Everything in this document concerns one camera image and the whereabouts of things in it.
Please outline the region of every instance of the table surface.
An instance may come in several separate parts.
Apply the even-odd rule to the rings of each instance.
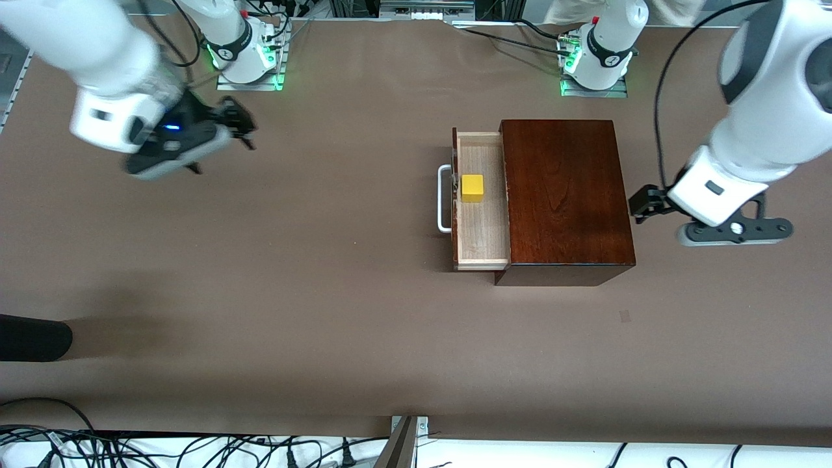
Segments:
[[[646,30],[612,100],[560,97],[551,56],[440,22],[313,22],[283,92],[237,95],[258,151],[151,183],[70,135],[74,85],[35,61],[0,138],[0,307],[69,320],[77,344],[0,364],[0,396],[64,397],[102,429],[360,435],[419,413],[455,437],[832,443],[832,158],[770,190],[789,240],[685,248],[660,217],[596,288],[452,272],[436,230],[452,127],[612,119],[627,192],[655,182],[681,34]],[[698,33],[668,77],[671,171],[726,111],[729,34]]]

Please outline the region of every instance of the wooden box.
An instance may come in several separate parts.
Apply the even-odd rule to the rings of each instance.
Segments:
[[[499,286],[597,286],[636,265],[610,121],[506,120],[500,132],[453,129],[453,180],[483,174],[480,203],[454,184],[459,271]]]

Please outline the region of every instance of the yellow block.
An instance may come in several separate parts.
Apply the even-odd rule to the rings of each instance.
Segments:
[[[485,195],[483,174],[463,174],[460,181],[463,203],[480,203]]]

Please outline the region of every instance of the white drawer handle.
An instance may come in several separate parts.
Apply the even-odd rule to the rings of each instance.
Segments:
[[[451,232],[450,227],[445,227],[442,224],[442,173],[450,170],[450,164],[443,164],[442,166],[439,166],[439,170],[436,171],[436,227],[438,227],[439,232],[442,232],[443,234],[450,234]]]

